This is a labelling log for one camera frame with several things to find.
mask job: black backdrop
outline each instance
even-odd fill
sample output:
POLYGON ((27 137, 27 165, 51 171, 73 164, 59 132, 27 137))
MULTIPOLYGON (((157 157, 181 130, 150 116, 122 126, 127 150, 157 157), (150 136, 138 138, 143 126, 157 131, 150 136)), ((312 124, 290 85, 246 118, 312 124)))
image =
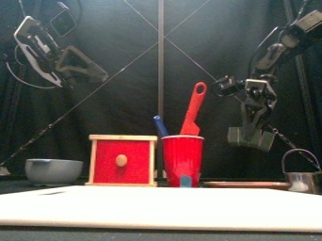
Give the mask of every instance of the black backdrop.
MULTIPOLYGON (((85 162, 89 175, 89 135, 157 135, 153 118, 159 114, 159 1, 63 1, 78 20, 77 30, 61 38, 49 25, 55 1, 23 1, 28 15, 38 16, 61 46, 74 45, 109 72, 110 80, 97 94, 30 148, 8 162, 12 174, 24 174, 27 158, 65 158, 85 162)), ((3 0, 2 52, 12 69, 30 83, 49 86, 24 57, 15 58, 12 31, 23 21, 18 1, 3 0)), ((179 133, 192 90, 200 81, 209 89, 216 79, 234 75, 248 78, 253 51, 272 29, 296 16, 301 1, 274 0, 165 0, 163 1, 163 121, 171 135, 179 133)), ((312 1, 309 10, 322 9, 312 1)), ((278 103, 270 124, 300 148, 321 158, 322 59, 321 44, 304 54, 306 78, 298 77, 296 60, 278 72, 273 86, 278 103)), ((4 62, 0 76, 2 161, 83 100, 101 84, 74 89, 43 90, 19 84, 4 62)), ((218 179, 280 180, 281 159, 290 147, 276 138, 269 153, 232 147, 228 128, 242 125, 241 103, 209 91, 197 120, 205 137, 204 176, 218 179)), ((290 169, 313 170, 301 158, 290 169)))

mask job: gray bowl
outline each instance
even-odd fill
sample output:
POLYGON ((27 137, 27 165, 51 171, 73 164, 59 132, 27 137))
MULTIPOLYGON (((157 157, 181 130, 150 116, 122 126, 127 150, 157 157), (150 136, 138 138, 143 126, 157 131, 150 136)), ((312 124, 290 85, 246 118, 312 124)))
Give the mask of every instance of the gray bowl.
POLYGON ((34 185, 71 185, 83 170, 83 162, 62 159, 28 159, 26 174, 34 185))

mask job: red spatula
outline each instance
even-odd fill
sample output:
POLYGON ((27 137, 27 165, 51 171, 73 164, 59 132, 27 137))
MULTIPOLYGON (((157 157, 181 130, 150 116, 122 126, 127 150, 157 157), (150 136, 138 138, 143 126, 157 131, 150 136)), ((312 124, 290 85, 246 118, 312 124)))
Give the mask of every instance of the red spatula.
POLYGON ((202 102, 205 100, 205 94, 206 94, 206 83, 200 82, 196 85, 192 100, 186 112, 185 122, 183 122, 183 128, 181 130, 181 135, 192 135, 197 136, 200 134, 201 128, 196 124, 197 114, 202 105, 202 102))

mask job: wooden knob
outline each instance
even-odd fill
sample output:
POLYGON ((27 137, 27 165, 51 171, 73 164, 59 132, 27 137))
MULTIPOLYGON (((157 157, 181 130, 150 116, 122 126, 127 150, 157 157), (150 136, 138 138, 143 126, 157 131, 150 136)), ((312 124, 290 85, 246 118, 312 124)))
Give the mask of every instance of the wooden knob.
POLYGON ((126 164, 127 164, 127 156, 125 154, 121 154, 117 157, 117 165, 122 168, 126 166, 126 164))

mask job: metal basket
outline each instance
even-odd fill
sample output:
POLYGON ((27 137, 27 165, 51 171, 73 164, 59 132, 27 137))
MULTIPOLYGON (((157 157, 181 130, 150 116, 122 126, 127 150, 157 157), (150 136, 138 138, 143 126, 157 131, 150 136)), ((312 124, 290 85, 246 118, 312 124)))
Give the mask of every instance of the metal basket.
POLYGON ((317 157, 312 152, 305 149, 292 149, 288 151, 282 158, 282 169, 286 174, 288 181, 290 183, 289 191, 322 194, 322 171, 317 157), (306 153, 313 157, 313 165, 317 167, 317 172, 286 172, 286 157, 296 152, 306 153))

